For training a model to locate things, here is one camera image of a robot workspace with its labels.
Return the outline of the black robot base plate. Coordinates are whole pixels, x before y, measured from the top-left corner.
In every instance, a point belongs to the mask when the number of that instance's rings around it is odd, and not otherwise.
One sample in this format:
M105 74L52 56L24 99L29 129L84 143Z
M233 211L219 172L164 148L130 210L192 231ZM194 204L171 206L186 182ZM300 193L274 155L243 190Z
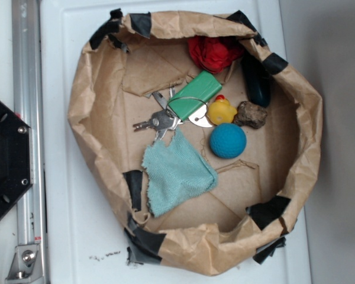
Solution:
M30 127L0 101L0 220L31 187Z

